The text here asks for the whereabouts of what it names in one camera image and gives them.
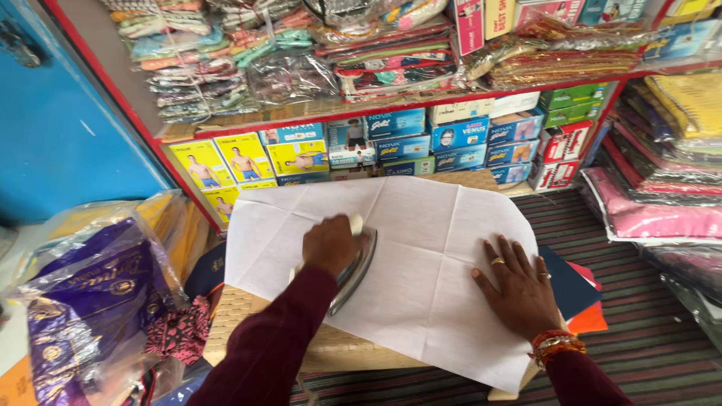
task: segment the red box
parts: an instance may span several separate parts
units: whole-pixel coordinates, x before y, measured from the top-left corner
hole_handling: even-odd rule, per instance
[[[542,131],[539,134],[539,154],[544,158],[544,162],[581,159],[582,147],[592,124],[592,121],[580,121]]]
[[[579,169],[578,160],[567,162],[543,163],[542,156],[531,163],[529,186],[534,190],[553,190],[569,186]]]

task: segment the patterned fabric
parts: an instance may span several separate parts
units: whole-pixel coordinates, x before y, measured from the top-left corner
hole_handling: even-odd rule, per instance
[[[722,355],[694,316],[639,259],[631,243],[609,243],[604,226],[577,191],[514,199],[539,245],[590,268],[602,284],[609,330],[582,334],[587,353],[639,405],[722,405]],[[483,405],[489,387],[439,368],[306,373],[305,384],[334,405]],[[305,406],[298,386],[291,406]],[[516,402],[495,405],[558,405],[551,382],[540,373]]]
[[[191,365],[203,355],[208,340],[208,300],[196,297],[190,308],[171,311],[148,329],[146,353],[157,353],[160,360],[170,356]]]

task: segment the blue wall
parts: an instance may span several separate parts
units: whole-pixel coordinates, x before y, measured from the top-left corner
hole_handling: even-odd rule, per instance
[[[42,22],[23,18],[31,10],[22,4],[0,0],[0,20],[25,31],[43,64],[28,69],[0,53],[0,223],[36,223],[77,204],[170,187]]]

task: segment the pink patterned fabric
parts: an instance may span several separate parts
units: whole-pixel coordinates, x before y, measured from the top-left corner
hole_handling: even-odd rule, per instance
[[[671,206],[633,202],[603,168],[586,169],[604,203],[606,218],[620,238],[722,239],[722,207]]]
[[[144,351],[157,353],[160,360],[173,356],[186,365],[196,362],[208,340],[208,310],[208,300],[198,296],[191,307],[171,311],[156,320],[148,329]]]

